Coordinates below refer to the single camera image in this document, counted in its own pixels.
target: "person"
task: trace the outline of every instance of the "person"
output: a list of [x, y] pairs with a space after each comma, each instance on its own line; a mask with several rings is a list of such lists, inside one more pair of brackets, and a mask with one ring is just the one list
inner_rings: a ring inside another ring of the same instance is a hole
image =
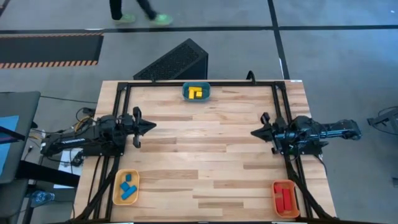
[[[155, 12], [148, 0], [136, 0], [148, 19], [156, 26], [167, 26], [173, 21], [171, 16]], [[136, 20], [132, 14], [122, 14], [122, 0], [109, 0], [111, 15], [115, 23], [132, 23]]]

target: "blue block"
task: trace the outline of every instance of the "blue block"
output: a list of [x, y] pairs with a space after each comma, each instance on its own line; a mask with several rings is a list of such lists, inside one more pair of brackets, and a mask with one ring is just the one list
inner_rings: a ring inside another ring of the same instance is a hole
[[131, 174], [126, 175], [126, 181], [127, 182], [131, 181]]
[[135, 185], [133, 185], [132, 187], [129, 188], [129, 190], [127, 190], [126, 192], [124, 192], [122, 194], [122, 199], [125, 200], [128, 197], [130, 197], [132, 194], [134, 194], [134, 192], [137, 190], [137, 187]]
[[123, 183], [120, 185], [120, 188], [122, 188], [123, 191], [126, 192], [126, 191], [128, 191], [128, 190], [130, 189], [130, 185], [129, 185], [127, 182], [123, 182]]

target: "orange tray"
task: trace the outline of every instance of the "orange tray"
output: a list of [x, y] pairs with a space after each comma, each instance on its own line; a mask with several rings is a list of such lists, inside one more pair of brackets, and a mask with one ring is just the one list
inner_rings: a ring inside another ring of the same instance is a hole
[[[122, 194], [124, 193], [123, 189], [120, 188], [120, 185], [126, 181], [126, 175], [131, 174], [132, 180], [129, 183], [130, 187], [135, 185], [137, 190], [130, 195], [127, 199], [122, 199]], [[139, 174], [138, 171], [134, 169], [121, 169], [116, 173], [116, 177], [114, 179], [113, 186], [113, 197], [112, 201], [115, 205], [131, 205], [138, 199], [138, 191], [139, 191]]]
[[[289, 193], [290, 193], [290, 201], [291, 201], [291, 205], [292, 205], [292, 209], [289, 211], [284, 211], [282, 213], [279, 213], [277, 208], [276, 208], [276, 198], [282, 198], [282, 194], [276, 194], [275, 190], [274, 190], [274, 186], [275, 184], [279, 184], [281, 185], [282, 189], [289, 189]], [[271, 186], [271, 192], [272, 192], [272, 201], [274, 204], [274, 210], [276, 212], [276, 214], [278, 214], [278, 216], [280, 216], [281, 218], [296, 218], [300, 215], [300, 210], [297, 208], [297, 203], [296, 203], [296, 197], [294, 194], [294, 182], [291, 180], [275, 180], [272, 183]]]

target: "water bottle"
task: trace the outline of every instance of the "water bottle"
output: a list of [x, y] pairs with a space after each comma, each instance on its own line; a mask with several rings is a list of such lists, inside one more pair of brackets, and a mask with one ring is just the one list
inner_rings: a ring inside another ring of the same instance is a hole
[[41, 190], [36, 190], [32, 194], [32, 207], [37, 207], [43, 205], [47, 202], [54, 200], [55, 194], [50, 192], [44, 192]]

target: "black pants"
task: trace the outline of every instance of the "black pants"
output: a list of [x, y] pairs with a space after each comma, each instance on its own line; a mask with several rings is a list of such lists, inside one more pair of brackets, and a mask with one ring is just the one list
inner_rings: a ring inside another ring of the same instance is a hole
[[[150, 20], [155, 19], [156, 12], [151, 8], [148, 0], [136, 0], [141, 9], [147, 14]], [[109, 0], [111, 6], [112, 19], [119, 20], [122, 18], [122, 0]]]

